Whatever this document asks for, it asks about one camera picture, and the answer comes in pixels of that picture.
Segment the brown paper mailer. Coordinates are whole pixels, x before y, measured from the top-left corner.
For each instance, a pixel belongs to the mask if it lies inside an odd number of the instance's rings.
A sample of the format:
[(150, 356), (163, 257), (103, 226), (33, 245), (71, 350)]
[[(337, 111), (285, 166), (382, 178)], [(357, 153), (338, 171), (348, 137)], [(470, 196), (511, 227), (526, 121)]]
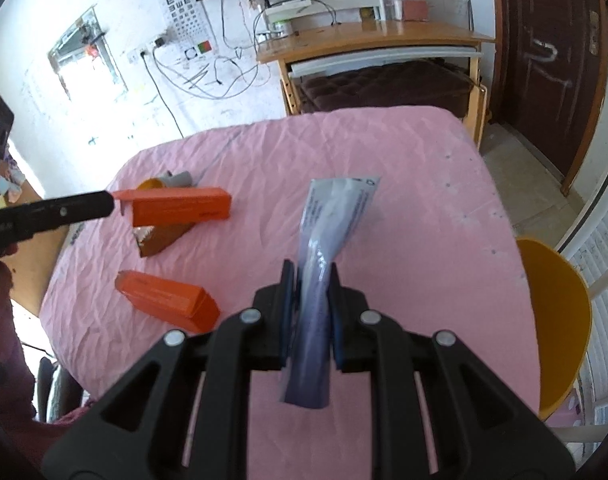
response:
[(138, 226), (132, 230), (141, 258), (155, 256), (188, 233), (194, 223), (170, 224), (169, 226)]

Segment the long orange box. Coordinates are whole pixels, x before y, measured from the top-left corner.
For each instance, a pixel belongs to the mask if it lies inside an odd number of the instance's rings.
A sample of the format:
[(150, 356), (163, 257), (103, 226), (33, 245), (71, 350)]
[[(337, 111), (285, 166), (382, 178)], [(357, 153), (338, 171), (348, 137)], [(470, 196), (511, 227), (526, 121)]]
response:
[(135, 228), (226, 220), (232, 205), (232, 196), (222, 188), (150, 188), (112, 195), (130, 205)]

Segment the purple grey plastic bag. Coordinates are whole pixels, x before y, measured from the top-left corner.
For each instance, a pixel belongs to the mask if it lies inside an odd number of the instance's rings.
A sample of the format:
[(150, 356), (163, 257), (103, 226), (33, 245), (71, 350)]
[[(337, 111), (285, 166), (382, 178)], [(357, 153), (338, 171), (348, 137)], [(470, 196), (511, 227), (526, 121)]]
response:
[(357, 229), (379, 183), (374, 176), (310, 181), (299, 225), (297, 309), (283, 379), (284, 403), (313, 410), (329, 405), (331, 266)]

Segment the yellow plastic chair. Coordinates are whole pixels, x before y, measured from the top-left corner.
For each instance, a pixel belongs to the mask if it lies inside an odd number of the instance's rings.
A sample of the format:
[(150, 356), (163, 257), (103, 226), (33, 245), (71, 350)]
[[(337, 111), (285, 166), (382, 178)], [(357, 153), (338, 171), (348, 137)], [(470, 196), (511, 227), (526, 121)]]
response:
[(539, 240), (517, 239), (534, 314), (540, 394), (538, 415), (547, 419), (573, 389), (592, 332), (588, 288), (566, 258)]

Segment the pink tablecloth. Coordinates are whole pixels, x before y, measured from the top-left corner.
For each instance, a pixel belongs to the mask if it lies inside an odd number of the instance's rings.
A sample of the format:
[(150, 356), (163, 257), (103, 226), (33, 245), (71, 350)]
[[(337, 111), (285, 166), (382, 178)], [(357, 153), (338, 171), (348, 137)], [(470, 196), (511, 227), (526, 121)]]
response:
[(521, 258), (439, 108), (338, 110), (140, 153), (232, 214), (159, 256), (89, 221), (41, 318), (94, 407), (50, 479), (540, 479), (548, 430)]

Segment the eye chart poster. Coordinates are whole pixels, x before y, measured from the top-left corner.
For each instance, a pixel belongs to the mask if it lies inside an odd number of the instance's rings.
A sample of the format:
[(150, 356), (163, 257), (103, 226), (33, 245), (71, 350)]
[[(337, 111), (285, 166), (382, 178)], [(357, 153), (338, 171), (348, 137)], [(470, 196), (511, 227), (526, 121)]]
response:
[(187, 61), (214, 54), (216, 41), (204, 4), (197, 0), (159, 0), (169, 40)]

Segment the white louvered cabinet door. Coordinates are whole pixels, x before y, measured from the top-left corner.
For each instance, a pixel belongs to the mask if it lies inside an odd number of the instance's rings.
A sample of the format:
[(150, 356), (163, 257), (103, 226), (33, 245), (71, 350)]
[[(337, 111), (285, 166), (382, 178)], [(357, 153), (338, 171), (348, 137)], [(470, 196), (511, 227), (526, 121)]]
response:
[(594, 195), (558, 249), (586, 281), (592, 311), (578, 380), (584, 424), (561, 428), (558, 435), (568, 442), (601, 442), (608, 433), (608, 163)]

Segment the dark brown tufted bench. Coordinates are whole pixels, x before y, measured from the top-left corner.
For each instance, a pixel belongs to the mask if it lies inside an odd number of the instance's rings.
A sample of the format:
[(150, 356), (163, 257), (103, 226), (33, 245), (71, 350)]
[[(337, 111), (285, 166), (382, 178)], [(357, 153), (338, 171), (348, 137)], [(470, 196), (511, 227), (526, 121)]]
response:
[(343, 108), (434, 106), (458, 118), (467, 115), (473, 82), (446, 62), (413, 60), (302, 80), (305, 113)]

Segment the wooden desk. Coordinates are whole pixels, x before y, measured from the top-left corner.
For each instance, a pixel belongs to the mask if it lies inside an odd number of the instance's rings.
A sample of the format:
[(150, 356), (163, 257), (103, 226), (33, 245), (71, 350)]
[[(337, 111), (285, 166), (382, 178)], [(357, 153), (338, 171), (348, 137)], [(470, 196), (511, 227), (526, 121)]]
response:
[(490, 36), (440, 22), (374, 21), (329, 25), (269, 39), (257, 47), (256, 61), (278, 65), (285, 112), (302, 113), (295, 79), (348, 70), (358, 63), (383, 65), (420, 58), (465, 58), (472, 89), (466, 127), (476, 145), (482, 142), (488, 90), (481, 82), (482, 45)]

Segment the brown entrance door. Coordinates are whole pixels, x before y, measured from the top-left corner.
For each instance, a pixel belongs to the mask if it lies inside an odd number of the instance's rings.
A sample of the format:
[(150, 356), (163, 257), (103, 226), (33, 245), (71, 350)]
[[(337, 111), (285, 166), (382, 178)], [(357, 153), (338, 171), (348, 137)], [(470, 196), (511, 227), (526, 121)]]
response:
[(493, 117), (543, 159), (568, 194), (606, 94), (606, 0), (496, 0)]

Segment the pink box on desk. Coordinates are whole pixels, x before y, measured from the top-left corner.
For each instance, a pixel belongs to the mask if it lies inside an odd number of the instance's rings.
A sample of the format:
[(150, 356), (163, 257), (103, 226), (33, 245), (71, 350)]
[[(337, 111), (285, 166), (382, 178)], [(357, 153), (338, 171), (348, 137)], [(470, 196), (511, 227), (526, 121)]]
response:
[(401, 16), (405, 22), (427, 22), (429, 5), (425, 0), (401, 0)]

